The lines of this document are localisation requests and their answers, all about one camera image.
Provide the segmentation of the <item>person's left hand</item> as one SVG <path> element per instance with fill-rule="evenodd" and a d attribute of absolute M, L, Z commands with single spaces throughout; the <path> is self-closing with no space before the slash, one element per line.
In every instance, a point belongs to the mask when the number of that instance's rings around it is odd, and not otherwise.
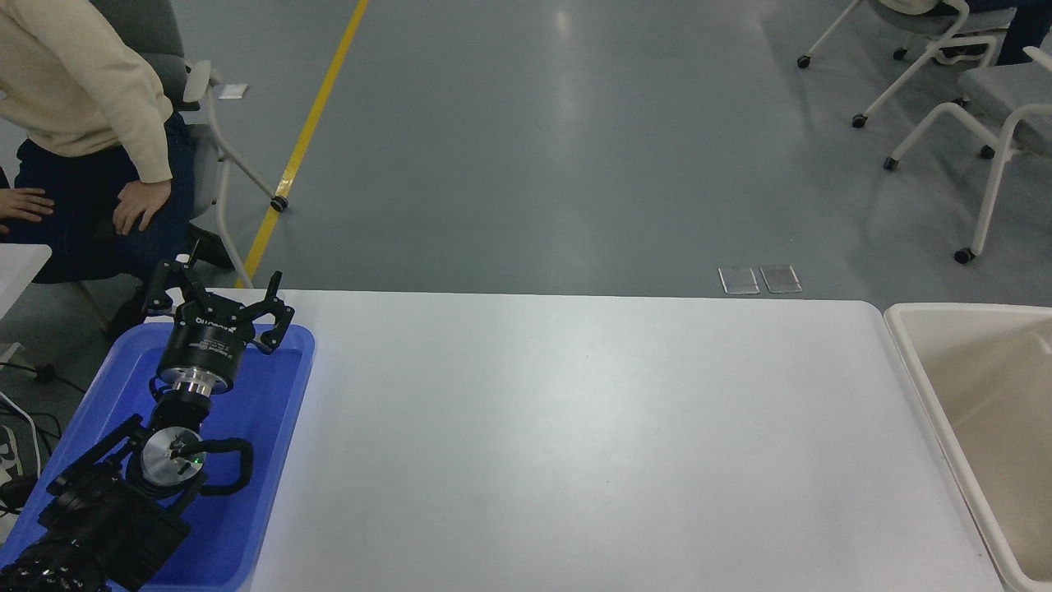
<path fill-rule="evenodd" d="M 121 188 L 118 203 L 113 210 L 113 228 L 119 236 L 132 233 L 134 228 L 145 231 L 155 215 L 165 206 L 171 195 L 171 180 L 160 183 L 132 181 Z"/>

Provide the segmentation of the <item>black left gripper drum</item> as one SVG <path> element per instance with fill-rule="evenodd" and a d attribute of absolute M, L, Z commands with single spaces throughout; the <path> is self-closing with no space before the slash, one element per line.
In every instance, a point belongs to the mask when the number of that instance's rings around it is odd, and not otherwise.
<path fill-rule="evenodd" d="M 251 341 L 251 322 L 234 301 L 187 301 L 174 314 L 173 333 L 155 374 L 173 385 L 191 370 L 232 385 Z"/>

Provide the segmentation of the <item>person's right hand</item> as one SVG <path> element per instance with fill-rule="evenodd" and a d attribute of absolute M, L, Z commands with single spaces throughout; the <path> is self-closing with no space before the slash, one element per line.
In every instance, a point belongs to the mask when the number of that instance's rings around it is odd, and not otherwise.
<path fill-rule="evenodd" d="M 55 202 L 40 188 L 1 188 L 1 220 L 40 224 L 55 210 Z"/>

